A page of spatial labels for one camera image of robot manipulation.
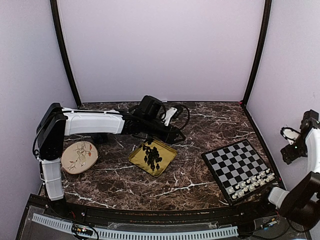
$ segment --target yellow tray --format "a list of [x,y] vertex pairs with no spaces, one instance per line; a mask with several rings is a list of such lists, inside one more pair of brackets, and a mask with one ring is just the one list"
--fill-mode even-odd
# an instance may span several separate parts
[[172,147],[155,139],[147,139],[130,154],[129,160],[157,178],[177,154],[178,152]]

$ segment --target marble table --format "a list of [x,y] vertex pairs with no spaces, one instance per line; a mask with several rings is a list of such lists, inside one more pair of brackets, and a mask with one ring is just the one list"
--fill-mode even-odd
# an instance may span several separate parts
[[[86,103],[81,109],[128,109],[137,103]],[[177,104],[167,103],[167,107]],[[181,211],[225,207],[226,200],[201,153],[248,139],[272,168],[244,111],[237,102],[183,102],[191,118],[183,130],[184,142],[172,145],[178,151],[163,174],[155,178],[129,162],[129,154],[141,139],[130,135],[109,135],[109,142],[96,145],[99,158],[95,165],[79,175],[61,169],[68,202],[121,210]],[[182,125],[182,114],[174,123]],[[65,138],[67,148],[77,141],[91,141],[84,134]],[[259,194],[246,201],[256,201]]]

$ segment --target round plate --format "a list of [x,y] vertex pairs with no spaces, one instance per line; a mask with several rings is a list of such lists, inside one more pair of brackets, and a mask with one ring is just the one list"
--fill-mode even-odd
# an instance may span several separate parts
[[62,154],[61,164],[69,174],[80,174],[91,168],[98,159],[98,150],[88,141],[78,141]]

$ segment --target dark marble surface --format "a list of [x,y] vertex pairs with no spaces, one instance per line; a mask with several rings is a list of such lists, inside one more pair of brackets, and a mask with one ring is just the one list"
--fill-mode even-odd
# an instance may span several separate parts
[[[87,103],[88,110],[128,109],[135,103]],[[171,211],[224,207],[226,200],[201,158],[203,152],[248,139],[271,168],[262,146],[240,105],[236,102],[184,102],[191,113],[183,130],[186,141],[172,145],[178,151],[161,176],[155,178],[129,162],[129,154],[143,141],[130,135],[109,135],[97,145],[96,164],[79,175],[63,169],[63,188],[68,202],[122,210]],[[182,114],[173,122],[181,126]],[[91,141],[85,135],[67,137],[64,147]],[[259,199],[255,194],[244,201]]]

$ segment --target white wall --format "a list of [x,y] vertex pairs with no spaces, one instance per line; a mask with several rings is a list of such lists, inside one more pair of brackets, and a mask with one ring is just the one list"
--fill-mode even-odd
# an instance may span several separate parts
[[83,102],[240,101],[264,0],[60,0]]
[[0,56],[0,240],[12,240],[40,186],[36,127],[52,102],[75,107],[49,0],[0,1]]
[[[285,186],[307,174],[307,159],[287,165],[281,127],[299,130],[305,111],[320,112],[320,1],[273,1],[263,55],[248,109],[261,130]],[[320,225],[312,231],[319,239]]]

